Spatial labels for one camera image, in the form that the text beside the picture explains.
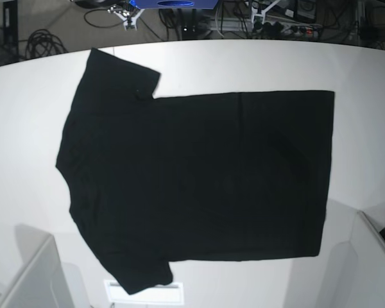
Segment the white left partition panel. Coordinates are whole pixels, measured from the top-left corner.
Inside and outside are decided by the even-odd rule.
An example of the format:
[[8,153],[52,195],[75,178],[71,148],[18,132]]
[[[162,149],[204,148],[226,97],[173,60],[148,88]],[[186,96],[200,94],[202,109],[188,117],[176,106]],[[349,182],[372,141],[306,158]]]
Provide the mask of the white left partition panel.
[[90,307],[80,270],[62,262],[53,234],[0,227],[0,307]]

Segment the black T-shirt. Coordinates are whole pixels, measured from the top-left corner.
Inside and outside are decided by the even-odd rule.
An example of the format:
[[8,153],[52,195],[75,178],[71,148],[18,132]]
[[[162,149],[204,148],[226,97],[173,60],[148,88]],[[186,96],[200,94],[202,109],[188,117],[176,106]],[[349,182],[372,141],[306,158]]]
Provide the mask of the black T-shirt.
[[320,252],[332,91],[154,98],[160,74],[93,49],[56,168],[101,265],[133,295],[176,261]]

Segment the white right partition panel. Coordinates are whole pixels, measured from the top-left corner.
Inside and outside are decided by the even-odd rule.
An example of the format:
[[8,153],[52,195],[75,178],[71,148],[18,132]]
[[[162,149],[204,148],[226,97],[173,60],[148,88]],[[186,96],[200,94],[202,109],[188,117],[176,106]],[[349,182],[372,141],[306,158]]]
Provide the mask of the white right partition panel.
[[331,249],[316,307],[385,307],[385,242],[364,212]]

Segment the blue box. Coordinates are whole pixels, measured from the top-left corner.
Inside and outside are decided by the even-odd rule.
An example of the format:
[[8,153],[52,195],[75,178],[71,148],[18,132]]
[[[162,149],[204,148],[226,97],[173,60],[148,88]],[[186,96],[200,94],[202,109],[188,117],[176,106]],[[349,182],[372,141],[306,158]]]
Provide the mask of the blue box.
[[141,9],[150,8],[195,8],[213,9],[218,0],[133,0],[130,4]]

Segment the white partition panel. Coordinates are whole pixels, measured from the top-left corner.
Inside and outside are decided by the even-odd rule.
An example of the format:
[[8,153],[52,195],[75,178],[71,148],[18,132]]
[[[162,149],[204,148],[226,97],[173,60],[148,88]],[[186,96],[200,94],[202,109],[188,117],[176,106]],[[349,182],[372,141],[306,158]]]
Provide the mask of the white partition panel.
[[331,249],[316,307],[385,307],[385,242],[364,212]]
[[80,270],[62,262],[53,234],[0,227],[0,307],[90,307]]

